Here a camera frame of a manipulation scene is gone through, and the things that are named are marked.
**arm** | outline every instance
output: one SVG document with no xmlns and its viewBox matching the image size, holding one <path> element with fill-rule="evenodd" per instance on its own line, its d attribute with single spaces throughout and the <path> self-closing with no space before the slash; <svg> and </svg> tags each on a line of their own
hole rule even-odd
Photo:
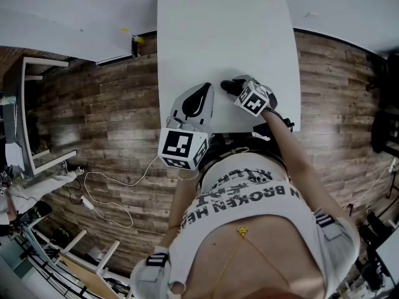
<svg viewBox="0 0 399 299">
<path fill-rule="evenodd" d="M 7 199 L 7 216 L 10 222 L 17 219 L 17 211 L 15 210 L 14 204 L 9 194 L 6 194 Z"/>
<path fill-rule="evenodd" d="M 285 124 L 278 116 L 269 111 L 264 110 L 261 115 L 266 120 L 279 145 L 294 186 L 300 191 L 310 209 L 316 211 L 318 208 L 322 208 L 326 214 L 332 217 L 343 217 L 357 232 L 355 224 L 327 192 L 305 150 Z"/>
<path fill-rule="evenodd" d="M 180 170 L 179 177 L 192 178 L 196 174 L 198 174 L 198 171 L 186 171 L 182 169 Z M 161 240 L 159 246 L 168 248 L 176 238 L 181 221 L 183 220 L 183 215 L 195 198 L 196 184 L 197 177 L 189 181 L 178 180 L 172 206 L 170 207 L 168 231 Z"/>
</svg>

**stool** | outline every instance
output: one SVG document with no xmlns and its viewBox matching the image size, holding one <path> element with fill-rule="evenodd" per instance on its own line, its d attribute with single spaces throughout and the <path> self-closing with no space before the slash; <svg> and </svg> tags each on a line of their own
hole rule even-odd
<svg viewBox="0 0 399 299">
<path fill-rule="evenodd" d="M 386 111 L 377 112 L 372 128 L 372 147 L 376 153 L 384 151 L 399 158 L 399 151 L 387 146 L 388 141 L 399 144 L 399 138 L 391 135 L 392 131 L 397 131 L 399 128 L 392 125 L 391 121 L 399 121 L 399 115 Z"/>
</svg>

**white table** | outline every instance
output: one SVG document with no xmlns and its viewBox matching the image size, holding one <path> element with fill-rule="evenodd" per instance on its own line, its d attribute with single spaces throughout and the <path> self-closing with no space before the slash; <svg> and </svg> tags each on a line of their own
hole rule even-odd
<svg viewBox="0 0 399 299">
<path fill-rule="evenodd" d="M 215 90 L 214 133 L 252 131 L 264 123 L 233 105 L 222 80 L 252 75 L 271 87 L 277 111 L 300 128 L 296 43 L 286 0 L 158 0 L 161 125 L 176 97 L 197 84 Z"/>
<path fill-rule="evenodd" d="M 377 248 L 377 254 L 388 269 L 392 281 L 399 284 L 399 229 L 395 231 L 384 243 Z"/>
<path fill-rule="evenodd" d="M 22 148 L 22 158 L 24 160 L 25 170 L 20 169 L 20 172 L 22 174 L 25 174 L 26 176 L 34 177 L 40 172 L 58 163 L 61 163 L 62 161 L 72 156 L 75 156 L 76 151 L 71 151 L 70 153 L 60 156 L 44 165 L 35 167 L 34 159 L 40 158 L 45 154 L 49 154 L 50 150 L 47 149 L 36 155 L 32 155 L 31 152 L 25 116 L 25 81 L 42 80 L 43 76 L 25 75 L 25 68 L 27 64 L 67 67 L 69 66 L 69 63 L 65 61 L 39 59 L 33 57 L 21 57 L 11 66 L 11 68 L 6 72 L 6 74 L 4 74 L 3 77 L 3 95 L 9 98 L 16 97 L 15 104 L 8 104 L 3 106 L 4 131 L 6 133 L 6 142 L 17 143 Z"/>
</svg>

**white cable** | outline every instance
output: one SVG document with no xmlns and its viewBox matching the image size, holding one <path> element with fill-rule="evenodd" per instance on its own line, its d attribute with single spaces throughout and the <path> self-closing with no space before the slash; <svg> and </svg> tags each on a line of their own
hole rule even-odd
<svg viewBox="0 0 399 299">
<path fill-rule="evenodd" d="M 373 188 L 373 186 L 380 180 L 380 178 L 382 177 L 382 175 L 384 174 L 384 172 L 390 167 L 384 168 L 384 170 L 382 171 L 381 175 L 379 178 L 377 178 L 377 180 L 370 186 L 369 189 L 367 189 L 361 196 L 359 196 L 358 198 L 354 199 L 353 201 L 349 202 L 348 204 L 346 204 L 343 209 L 345 209 L 349 204 L 353 204 L 355 201 L 357 201 L 358 199 L 361 199 L 364 197 L 364 195 L 366 195 L 369 190 L 371 190 L 371 188 Z"/>
<path fill-rule="evenodd" d="M 84 187 L 85 187 L 85 190 L 86 190 L 87 194 L 89 194 L 90 198 L 91 198 L 93 201 L 95 201 L 95 202 L 97 202 L 97 203 L 99 203 L 99 204 L 104 204 L 104 205 L 107 205 L 107 204 L 115 204 L 115 205 L 118 205 L 119 207 L 123 208 L 123 209 L 127 212 L 127 214 L 129 215 L 130 221 L 132 222 L 132 223 L 130 224 L 130 226 L 123 226 L 123 225 L 119 224 L 118 222 L 113 221 L 112 219 L 104 218 L 104 217 L 102 217 L 102 216 L 99 214 L 99 212 L 98 212 L 95 208 L 93 208 L 93 210 L 94 210 L 102 219 L 104 219 L 105 221 L 114 222 L 116 225 L 119 225 L 120 227 L 123 227 L 123 228 L 131 228 L 131 226 L 133 226 L 133 219 L 132 219 L 132 216 L 130 215 L 130 213 L 128 212 L 128 210 L 127 210 L 126 208 L 124 208 L 122 205 L 118 204 L 117 202 L 100 202 L 100 201 L 96 201 L 96 200 L 90 195 L 89 190 L 88 190 L 87 187 L 86 187 L 86 178 L 87 178 L 87 175 L 89 175 L 90 173 L 92 173 L 92 174 L 101 174 L 102 176 L 104 176 L 104 177 L 106 177 L 106 178 L 108 178 L 108 179 L 110 179 L 110 180 L 112 180 L 112 181 L 118 182 L 119 184 L 122 184 L 122 185 L 125 185 L 125 186 L 134 186 L 134 185 L 138 184 L 138 182 L 140 182 L 140 181 L 145 177 L 145 175 L 147 174 L 147 171 L 148 171 L 148 169 L 150 168 L 151 164 L 152 164 L 152 163 L 154 162 L 154 160 L 156 160 L 156 159 L 157 159 L 157 156 L 150 162 L 150 164 L 148 164 L 147 169 L 146 169 L 145 172 L 144 172 L 144 175 L 143 175 L 137 182 L 135 182 L 134 184 L 126 184 L 126 183 L 120 182 L 120 181 L 118 181 L 117 179 L 108 177 L 107 175 L 105 175 L 105 174 L 103 174 L 103 173 L 101 173 L 101 172 L 87 172 L 87 173 L 86 173 L 86 176 L 85 176 L 85 180 L 84 180 L 84 182 L 83 182 L 83 185 L 84 185 Z"/>
</svg>

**wooden floor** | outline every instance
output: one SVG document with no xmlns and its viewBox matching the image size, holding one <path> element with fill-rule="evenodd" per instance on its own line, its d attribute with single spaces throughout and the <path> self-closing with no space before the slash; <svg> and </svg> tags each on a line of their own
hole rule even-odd
<svg viewBox="0 0 399 299">
<path fill-rule="evenodd" d="M 47 144 L 57 154 L 77 150 L 71 163 L 126 183 L 143 175 L 156 156 L 160 134 L 156 37 L 146 42 L 139 59 L 105 67 L 78 60 L 70 68 L 45 76 L 42 103 L 30 111 L 38 118 L 42 148 Z M 372 63 L 366 53 L 340 42 L 301 33 L 296 33 L 296 42 L 302 92 L 301 132 L 296 137 L 328 191 L 344 206 L 361 196 L 392 160 L 385 153 L 373 153 L 370 146 L 373 116 L 378 110 L 378 94 L 365 91 L 373 77 Z M 386 172 L 355 202 L 353 216 L 358 223 L 364 221 L 367 206 L 378 214 L 390 203 L 385 199 L 390 181 Z M 70 193 L 74 202 L 87 194 L 83 187 L 80 191 L 63 187 L 44 198 L 54 211 L 40 224 L 40 230 L 51 235 L 60 225 L 75 234 L 87 229 L 88 234 L 76 246 L 80 255 L 118 239 L 120 246 L 109 261 L 110 269 L 129 276 L 165 233 L 175 184 L 176 172 L 159 161 L 135 187 L 90 174 L 87 187 L 92 196 L 123 204 L 133 217 L 133 227 L 118 227 L 72 205 Z M 103 216 L 129 225 L 127 214 L 117 206 L 96 207 Z M 398 207 L 383 218 L 396 215 Z"/>
</svg>

